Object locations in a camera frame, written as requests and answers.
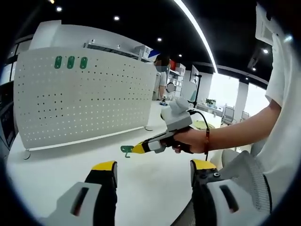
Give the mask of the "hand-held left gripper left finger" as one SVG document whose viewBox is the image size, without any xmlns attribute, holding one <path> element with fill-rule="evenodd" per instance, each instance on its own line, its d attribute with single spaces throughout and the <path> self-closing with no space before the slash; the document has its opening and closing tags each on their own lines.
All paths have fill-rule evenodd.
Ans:
<svg viewBox="0 0 301 226">
<path fill-rule="evenodd" d="M 84 182 L 62 194 L 43 226 L 113 226 L 117 204 L 117 162 L 92 167 Z"/>
</svg>

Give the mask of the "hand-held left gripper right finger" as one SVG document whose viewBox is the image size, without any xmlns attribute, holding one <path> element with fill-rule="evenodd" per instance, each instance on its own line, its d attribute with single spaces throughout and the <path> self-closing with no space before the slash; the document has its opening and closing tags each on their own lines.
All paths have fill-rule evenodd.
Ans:
<svg viewBox="0 0 301 226">
<path fill-rule="evenodd" d="M 260 212 L 251 195 L 231 179 L 223 179 L 214 164 L 190 161 L 193 209 L 197 226 L 255 226 Z"/>
</svg>

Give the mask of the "person's right hand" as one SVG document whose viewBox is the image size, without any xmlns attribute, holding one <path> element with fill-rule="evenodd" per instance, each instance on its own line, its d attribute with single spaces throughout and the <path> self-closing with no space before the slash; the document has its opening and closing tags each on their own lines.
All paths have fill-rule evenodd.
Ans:
<svg viewBox="0 0 301 226">
<path fill-rule="evenodd" d="M 174 134 L 174 140 L 172 149 L 176 153 L 185 152 L 186 147 L 191 153 L 204 153 L 206 132 L 196 129 L 182 129 Z"/>
</svg>

